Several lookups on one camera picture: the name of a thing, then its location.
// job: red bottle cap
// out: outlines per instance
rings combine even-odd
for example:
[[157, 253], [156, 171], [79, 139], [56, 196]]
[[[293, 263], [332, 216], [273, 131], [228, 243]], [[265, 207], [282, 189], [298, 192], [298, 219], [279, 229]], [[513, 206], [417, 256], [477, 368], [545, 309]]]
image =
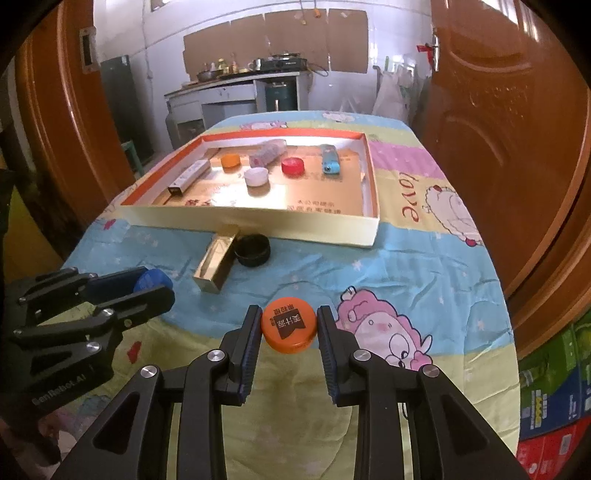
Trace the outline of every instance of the red bottle cap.
[[305, 172], [304, 161], [298, 157], [289, 157], [281, 160], [281, 171], [290, 177], [300, 177]]

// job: door handle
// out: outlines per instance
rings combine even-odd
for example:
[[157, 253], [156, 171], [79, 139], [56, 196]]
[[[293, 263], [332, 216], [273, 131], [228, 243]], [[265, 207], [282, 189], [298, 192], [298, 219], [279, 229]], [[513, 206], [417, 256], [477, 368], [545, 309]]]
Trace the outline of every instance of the door handle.
[[433, 67], [433, 71], [434, 72], [438, 72], [439, 71], [439, 37], [437, 35], [435, 35], [435, 33], [433, 34], [433, 43], [426, 43], [425, 44], [428, 48], [432, 49], [433, 51], [433, 65], [431, 65]]

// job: bed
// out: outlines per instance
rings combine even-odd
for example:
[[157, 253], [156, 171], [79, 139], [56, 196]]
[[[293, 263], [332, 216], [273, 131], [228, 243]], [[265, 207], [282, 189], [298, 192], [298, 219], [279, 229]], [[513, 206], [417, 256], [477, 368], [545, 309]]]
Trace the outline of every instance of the bed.
[[[370, 115], [259, 113], [226, 119], [207, 133], [281, 127], [367, 135], [381, 209], [374, 246], [271, 239], [267, 264], [235, 264], [219, 295], [202, 293], [192, 276], [212, 233], [131, 226], [118, 212], [137, 184], [131, 186], [91, 224], [66, 266], [98, 274], [160, 268], [177, 300], [167, 314], [125, 332], [111, 381], [60, 412], [68, 438], [78, 438], [141, 366], [188, 364], [238, 327], [248, 305], [291, 296], [331, 306], [339, 328], [391, 364], [438, 365], [515, 452], [519, 381], [511, 324], [482, 238], [443, 172], [406, 125]], [[87, 311], [82, 306], [67, 317]], [[356, 410], [331, 404], [317, 343], [282, 355], [263, 342], [251, 396], [240, 409], [225, 407], [223, 419], [229, 478], [274, 478], [279, 471], [284, 479], [352, 478]], [[404, 419], [402, 428], [409, 477]]]

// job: gold rectangular box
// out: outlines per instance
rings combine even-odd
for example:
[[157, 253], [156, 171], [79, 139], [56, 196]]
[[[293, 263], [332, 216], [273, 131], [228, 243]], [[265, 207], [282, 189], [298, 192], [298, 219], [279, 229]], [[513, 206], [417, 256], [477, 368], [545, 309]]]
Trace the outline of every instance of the gold rectangular box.
[[233, 243], [240, 233], [236, 225], [220, 228], [207, 247], [193, 280], [201, 291], [220, 293], [234, 263]]

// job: brown door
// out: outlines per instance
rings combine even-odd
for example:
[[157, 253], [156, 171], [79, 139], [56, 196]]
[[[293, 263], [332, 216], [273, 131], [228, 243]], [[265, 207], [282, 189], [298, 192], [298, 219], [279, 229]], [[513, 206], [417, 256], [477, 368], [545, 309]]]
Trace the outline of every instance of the brown door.
[[439, 70], [421, 140], [472, 214], [508, 297], [581, 184], [587, 86], [520, 1], [431, 0], [431, 8]]
[[84, 228], [134, 182], [92, 50], [92, 5], [61, 2], [16, 56], [19, 106], [35, 165]]

